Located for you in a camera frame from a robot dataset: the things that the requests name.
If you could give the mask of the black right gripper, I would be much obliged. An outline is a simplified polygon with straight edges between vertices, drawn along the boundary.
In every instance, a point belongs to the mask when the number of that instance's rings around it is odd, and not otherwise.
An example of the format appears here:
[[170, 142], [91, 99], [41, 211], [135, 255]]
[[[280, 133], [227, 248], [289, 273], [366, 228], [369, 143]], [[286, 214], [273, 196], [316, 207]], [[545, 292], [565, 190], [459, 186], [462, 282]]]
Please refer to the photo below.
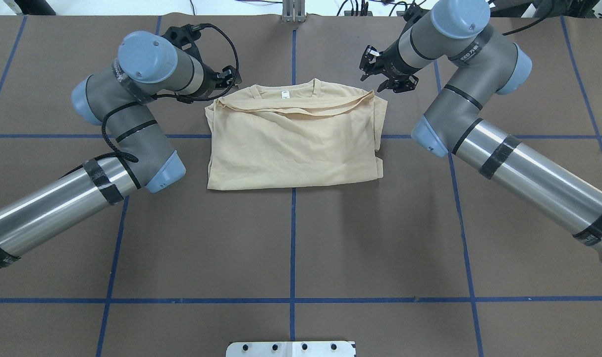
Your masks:
[[404, 93], [415, 90], [419, 83], [419, 78], [414, 74], [420, 69], [406, 63], [400, 54], [398, 42], [394, 42], [383, 52], [367, 45], [359, 68], [363, 72], [360, 81], [365, 81], [371, 75], [382, 74], [387, 77], [378, 87], [378, 92], [391, 90], [394, 93]]

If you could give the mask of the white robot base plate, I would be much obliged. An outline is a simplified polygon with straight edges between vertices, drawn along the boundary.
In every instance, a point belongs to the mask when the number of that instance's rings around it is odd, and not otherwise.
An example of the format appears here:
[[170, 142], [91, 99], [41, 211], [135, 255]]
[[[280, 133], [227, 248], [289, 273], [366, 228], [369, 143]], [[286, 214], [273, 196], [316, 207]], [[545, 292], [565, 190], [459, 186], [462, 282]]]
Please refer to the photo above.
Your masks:
[[356, 357], [350, 341], [270, 341], [231, 343], [226, 357]]

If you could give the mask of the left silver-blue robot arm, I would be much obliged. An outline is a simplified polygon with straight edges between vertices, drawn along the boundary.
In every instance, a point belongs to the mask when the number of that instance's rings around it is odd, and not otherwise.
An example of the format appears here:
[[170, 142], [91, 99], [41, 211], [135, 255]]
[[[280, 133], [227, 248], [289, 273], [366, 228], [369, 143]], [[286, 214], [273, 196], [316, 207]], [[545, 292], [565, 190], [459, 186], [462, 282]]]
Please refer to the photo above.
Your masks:
[[157, 99], [207, 102], [240, 83], [239, 59], [214, 71], [196, 45], [211, 23], [145, 30], [122, 39], [109, 68], [72, 91], [76, 112], [101, 128], [109, 151], [84, 161], [58, 180], [0, 210], [0, 269], [17, 262], [79, 222], [115, 206], [136, 190], [155, 193], [180, 180], [180, 156], [148, 108]]

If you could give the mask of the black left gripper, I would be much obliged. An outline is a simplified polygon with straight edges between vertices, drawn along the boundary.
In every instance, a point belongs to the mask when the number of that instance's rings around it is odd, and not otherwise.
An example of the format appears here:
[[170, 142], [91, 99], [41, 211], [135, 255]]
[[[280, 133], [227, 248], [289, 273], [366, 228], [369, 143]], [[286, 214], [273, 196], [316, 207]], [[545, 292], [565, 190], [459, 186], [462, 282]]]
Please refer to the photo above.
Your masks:
[[200, 86], [200, 100], [209, 100], [215, 90], [226, 90], [242, 83], [239, 70], [232, 65], [221, 72], [212, 70], [203, 64], [203, 82]]

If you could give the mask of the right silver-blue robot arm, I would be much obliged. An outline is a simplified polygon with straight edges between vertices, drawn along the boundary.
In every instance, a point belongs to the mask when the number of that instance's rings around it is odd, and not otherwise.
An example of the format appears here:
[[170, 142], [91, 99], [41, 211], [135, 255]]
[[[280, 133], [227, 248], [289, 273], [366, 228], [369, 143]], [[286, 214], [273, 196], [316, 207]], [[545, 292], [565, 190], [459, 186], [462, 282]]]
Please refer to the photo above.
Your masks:
[[455, 71], [423, 111], [410, 136], [435, 156], [453, 155], [502, 185], [593, 249], [602, 264], [602, 190], [487, 118], [488, 103], [518, 90], [533, 69], [520, 45], [491, 22], [486, 0], [412, 5], [384, 50], [368, 45], [362, 80], [382, 75], [378, 90], [412, 91], [417, 74], [440, 59]]

